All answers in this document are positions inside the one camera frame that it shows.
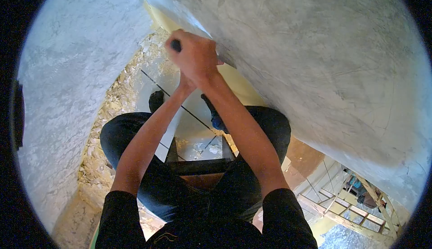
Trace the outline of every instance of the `person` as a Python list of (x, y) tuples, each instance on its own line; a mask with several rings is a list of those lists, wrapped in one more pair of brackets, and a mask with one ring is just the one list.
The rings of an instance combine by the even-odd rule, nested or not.
[[(347, 172), (348, 174), (353, 175), (351, 179), (346, 183), (345, 185), (345, 191), (348, 191), (350, 188), (350, 193), (355, 195), (357, 197), (357, 203), (363, 204), (369, 209), (375, 209), (377, 208), (379, 213), (381, 213), (381, 210), (378, 208), (377, 203), (375, 202), (374, 198), (370, 195), (370, 193), (366, 190), (364, 185), (361, 183), (360, 180), (358, 180), (355, 177), (355, 174), (351, 170), (344, 169), (343, 171)], [(381, 196), (380, 190), (375, 187), (374, 185), (370, 184), (369, 181), (367, 181), (371, 188), (375, 190), (375, 194), (377, 194), (378, 197)], [(380, 200), (381, 205), (384, 207), (384, 209), (387, 207), (387, 203), (384, 200)]]
[[(181, 42), (180, 52), (170, 47), (173, 40)], [(175, 92), (163, 103), (154, 93), (154, 113), (122, 114), (101, 131), (101, 146), (116, 176), (105, 197), (96, 248), (317, 248), (281, 171), (291, 132), (288, 119), (270, 108), (241, 104), (216, 68), (214, 41), (176, 30), (165, 47), (180, 68)], [(171, 119), (197, 88), (211, 108), (213, 124), (229, 132), (239, 150), (210, 190), (191, 187), (154, 155)], [(137, 198), (167, 222), (148, 241)], [(250, 223), (261, 206), (262, 234)]]

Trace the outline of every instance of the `wooden ladder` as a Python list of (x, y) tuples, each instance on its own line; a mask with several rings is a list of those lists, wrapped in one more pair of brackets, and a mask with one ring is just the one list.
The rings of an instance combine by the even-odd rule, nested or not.
[[(314, 209), (316, 212), (318, 212), (319, 214), (328, 217), (329, 219), (335, 221), (336, 223), (343, 225), (344, 227), (349, 228), (350, 230), (353, 230), (361, 235), (364, 235), (370, 239), (376, 240), (376, 241), (380, 241), (383, 244), (385, 244), (386, 246), (390, 246), (393, 241), (396, 239), (398, 233), (399, 233), (399, 219), (397, 218), (396, 212), (394, 210), (393, 205), (390, 203), (390, 200), (388, 199), (387, 195), (381, 192), (380, 197), (378, 197), (375, 193), (375, 190), (373, 190), (370, 186), (370, 184), (362, 177), (360, 177), (358, 174), (353, 174), (353, 176), (355, 176), (362, 184), (363, 186), (366, 188), (366, 190), (370, 193), (370, 195), (372, 196), (372, 198), (374, 198), (375, 202), (377, 203), (378, 208), (380, 209), (381, 213), (384, 215), (385, 220), (376, 217), (373, 214), (368, 213), (367, 211), (360, 209), (350, 203), (348, 203), (347, 201), (345, 201), (344, 199), (340, 198), (340, 194), (342, 191), (344, 191), (343, 189), (337, 194), (334, 195), (324, 189), (321, 189), (319, 191), (319, 193), (321, 193), (323, 196), (327, 197), (327, 199), (325, 199), (324, 201), (321, 201), (319, 203), (314, 202), (313, 200), (310, 200), (309, 198), (305, 197), (304, 195), (299, 195), (297, 200), (301, 201), (302, 203), (306, 204), (307, 206), (309, 206), (310, 208)], [(387, 202), (387, 205), (389, 206), (389, 209), (391, 211), (390, 215), (387, 213), (387, 211), (385, 210), (385, 208), (381, 205), (381, 199), (384, 198)], [(324, 203), (331, 201), (330, 205), (328, 208), (322, 206)], [(337, 214), (335, 212), (333, 212), (332, 210), (330, 210), (330, 208), (332, 207), (332, 205), (334, 203), (338, 203), (339, 205), (341, 205), (344, 209), (341, 213)], [(345, 214), (346, 211), (351, 211), (361, 217), (362, 220), (359, 224), (345, 218), (343, 215)], [(395, 215), (396, 219), (397, 219), (397, 223), (393, 224), (392, 223), (392, 216)], [(379, 230), (375, 231), (375, 230), (371, 230), (367, 227), (365, 227), (363, 224), (365, 223), (365, 221), (370, 221), (372, 223), (374, 223), (375, 225), (379, 226)], [(387, 234), (383, 234), (384, 229), (389, 230), (389, 235)]]

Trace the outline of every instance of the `tool handle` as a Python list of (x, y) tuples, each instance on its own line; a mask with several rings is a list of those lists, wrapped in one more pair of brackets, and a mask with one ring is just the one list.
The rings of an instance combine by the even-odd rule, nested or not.
[(181, 43), (180, 40), (178, 39), (174, 39), (173, 41), (171, 41), (170, 46), (173, 50), (175, 50), (177, 53), (181, 52)]

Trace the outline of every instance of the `ladder rung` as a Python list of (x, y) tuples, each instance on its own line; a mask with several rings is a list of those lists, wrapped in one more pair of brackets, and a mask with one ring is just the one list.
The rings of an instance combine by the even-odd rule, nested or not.
[(350, 205), (349, 205), (348, 207), (346, 207), (345, 210), (343, 210), (339, 215), (340, 215), (340, 216), (343, 216), (343, 214), (344, 214), (347, 210), (349, 210), (349, 208), (351, 208), (351, 206), (352, 206), (352, 205), (350, 204)]
[(384, 223), (382, 223), (382, 225), (380, 226), (378, 233), (382, 234), (382, 232), (384, 231), (384, 227), (385, 227), (385, 221)]
[(363, 223), (366, 221), (366, 218), (368, 217), (368, 215), (366, 215), (365, 217), (363, 217), (362, 221), (359, 223), (360, 226), (363, 225)]

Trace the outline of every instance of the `concrete wall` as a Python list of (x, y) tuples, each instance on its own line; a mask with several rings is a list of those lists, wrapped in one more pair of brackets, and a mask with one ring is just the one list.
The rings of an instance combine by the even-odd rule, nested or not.
[(25, 43), (22, 178), (51, 232), (77, 189), (97, 110), (152, 23), (143, 0), (47, 0)]
[(412, 209), (429, 171), (430, 64), (401, 0), (147, 0), (289, 117), (295, 137)]

